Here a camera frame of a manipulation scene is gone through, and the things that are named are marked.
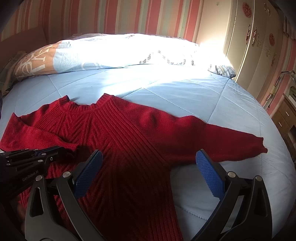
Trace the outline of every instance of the drawer handle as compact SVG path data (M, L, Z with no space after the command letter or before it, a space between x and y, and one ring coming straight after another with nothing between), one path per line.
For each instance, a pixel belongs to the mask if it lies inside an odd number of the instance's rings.
M251 35L251 25L249 25L249 29L248 29L248 33L247 33L247 37L246 37L246 42L247 42L246 45L248 44L250 35Z
M264 3L264 10L267 10L268 15L270 16L270 8L266 6L266 3Z
M256 27L255 30L254 30L254 37L253 37L253 43L252 43L252 46L253 46L254 43L255 43L256 34L257 34L257 27Z

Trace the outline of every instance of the sweater sleeve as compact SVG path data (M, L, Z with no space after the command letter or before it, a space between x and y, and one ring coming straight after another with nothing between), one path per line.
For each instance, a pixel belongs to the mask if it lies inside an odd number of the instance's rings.
M43 149L58 145L75 151L77 144L67 143L58 136L33 126L33 123L42 116L43 111L44 108L40 108L23 117L17 117L12 113L0 142L0 149L3 151Z
M194 116L178 118L118 97L113 100L120 112L172 164L194 163L200 149L215 162L239 161L267 153L262 137L207 124Z

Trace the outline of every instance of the blue gripper pad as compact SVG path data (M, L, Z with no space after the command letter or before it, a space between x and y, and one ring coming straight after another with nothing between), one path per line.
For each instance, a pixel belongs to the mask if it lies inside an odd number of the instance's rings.
M210 158L199 150L196 153L195 161L213 196L222 200L225 194L224 181L215 170Z
M76 199L85 196L89 189L93 179L99 172L103 163L103 154L98 151L93 156L90 156L90 160L87 160L85 168L82 170L78 178L74 183L74 197Z

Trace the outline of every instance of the knit sweater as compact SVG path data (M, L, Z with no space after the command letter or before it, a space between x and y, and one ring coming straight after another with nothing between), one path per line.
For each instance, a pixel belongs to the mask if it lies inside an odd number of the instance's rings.
M53 162L47 178L59 177L98 149L103 165L79 204L109 241L183 240L170 186L170 170L195 163L203 148L213 161L238 161L266 153L263 138L175 117L104 94L77 105L68 96L31 114L12 114L0 142L4 151L63 146L73 157ZM21 194L26 207L29 189ZM56 197L65 226L73 227Z

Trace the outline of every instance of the striped wallpaper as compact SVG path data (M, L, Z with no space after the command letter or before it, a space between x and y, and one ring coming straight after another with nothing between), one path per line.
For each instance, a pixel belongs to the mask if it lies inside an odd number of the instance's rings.
M203 0L24 0L0 39L43 26L48 43L77 33L144 33L196 42Z
M279 62L276 67L274 76L271 80L270 86L266 94L264 95L264 98L261 101L262 106L265 105L265 99L269 95L272 86L277 81L281 71L290 70L296 71L296 40L292 40L284 34ZM276 112L277 108L279 107L279 104L281 103L281 100L283 99L283 94L289 92L289 89L291 87L291 81L292 80L288 74L284 75L281 84L278 88L278 91L274 97L274 100L272 101L270 107L266 110L269 115L273 115Z

